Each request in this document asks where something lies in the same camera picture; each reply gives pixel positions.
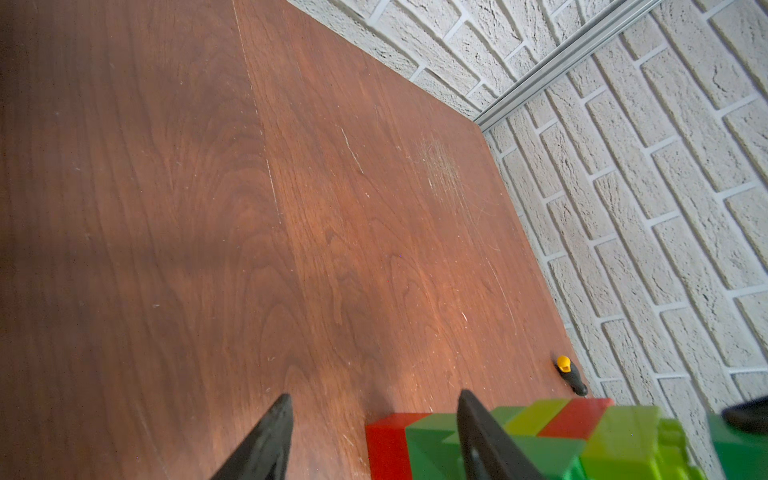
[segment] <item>green block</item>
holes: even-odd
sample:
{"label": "green block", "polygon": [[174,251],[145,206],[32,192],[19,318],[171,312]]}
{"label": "green block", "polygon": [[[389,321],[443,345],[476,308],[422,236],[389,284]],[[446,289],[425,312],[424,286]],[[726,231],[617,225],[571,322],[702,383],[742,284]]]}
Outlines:
{"label": "green block", "polygon": [[565,407],[569,399],[538,400],[504,425],[509,435],[536,436]]}
{"label": "green block", "polygon": [[679,448],[685,456],[685,461],[688,461],[685,431],[676,419],[659,419],[659,444]]}
{"label": "green block", "polygon": [[548,480],[586,480],[579,459],[585,440],[520,435],[512,440]]}
{"label": "green block", "polygon": [[658,407],[612,406],[587,441],[581,464],[594,480],[661,480]]}
{"label": "green block", "polygon": [[715,452],[728,480],[765,478],[768,472],[768,436],[740,432],[717,414],[707,416]]}
{"label": "green block", "polygon": [[491,410],[491,416],[499,425],[503,426],[524,411],[525,407],[496,407]]}
{"label": "green block", "polygon": [[406,427],[413,480],[460,480],[457,459],[461,449],[443,440],[457,433],[455,413],[433,413]]}
{"label": "green block", "polygon": [[[503,427],[524,410],[525,407],[496,407],[491,411],[491,416]],[[455,443],[458,445],[458,432],[449,436],[447,439],[443,440],[443,442]]]}

